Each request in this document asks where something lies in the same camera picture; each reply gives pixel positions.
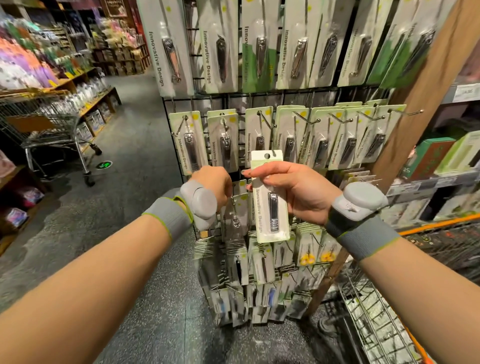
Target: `person's left arm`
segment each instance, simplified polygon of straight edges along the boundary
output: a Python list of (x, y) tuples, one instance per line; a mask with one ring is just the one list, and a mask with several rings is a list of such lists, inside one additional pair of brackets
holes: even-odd
[[(214, 192), (219, 208), (231, 195), (222, 167), (192, 178)], [(93, 362), (170, 244), (168, 224), (146, 214), (70, 262), (0, 315), (0, 363)]]

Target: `caster wheel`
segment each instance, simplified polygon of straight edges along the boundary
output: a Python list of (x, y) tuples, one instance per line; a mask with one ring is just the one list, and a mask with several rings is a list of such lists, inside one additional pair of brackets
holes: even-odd
[(92, 181), (90, 179), (90, 175), (84, 176), (84, 182), (88, 187), (92, 187), (93, 185), (95, 185), (95, 181)]
[(95, 155), (100, 156), (102, 154), (102, 150), (96, 144), (91, 144), (90, 147), (95, 152)]

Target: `store aisle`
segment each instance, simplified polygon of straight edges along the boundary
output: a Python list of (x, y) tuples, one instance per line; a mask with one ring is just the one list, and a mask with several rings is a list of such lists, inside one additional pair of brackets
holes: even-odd
[[(162, 100), (150, 74), (116, 77), (120, 113), (99, 135), (104, 154), (84, 185), (79, 165), (52, 182), (51, 202), (0, 257), (0, 310), (181, 185)], [(193, 267), (193, 231), (162, 258), (98, 363), (338, 363), (315, 320), (263, 327), (212, 325)]]

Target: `gray concrete floor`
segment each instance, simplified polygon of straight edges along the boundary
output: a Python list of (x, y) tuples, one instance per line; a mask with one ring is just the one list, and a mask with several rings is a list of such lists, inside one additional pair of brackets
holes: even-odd
[[(133, 221), (165, 191), (181, 185), (162, 100), (152, 75), (116, 77), (123, 105), (96, 143), (112, 167), (84, 185), (75, 171), (52, 183), (50, 202), (0, 257), (0, 311), (28, 290)], [(163, 256), (98, 363), (340, 363), (316, 329), (303, 323), (216, 328), (192, 263), (193, 231)], [(345, 363), (350, 362), (350, 354)]]

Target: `person's right arm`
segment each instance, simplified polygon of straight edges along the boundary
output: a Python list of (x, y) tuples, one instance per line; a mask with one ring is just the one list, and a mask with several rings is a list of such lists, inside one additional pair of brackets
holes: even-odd
[[(287, 190), (288, 211), (325, 225), (341, 194), (326, 178), (295, 163), (270, 162), (244, 172)], [(398, 236), (360, 267), (428, 353), (442, 364), (478, 363), (480, 288)]]

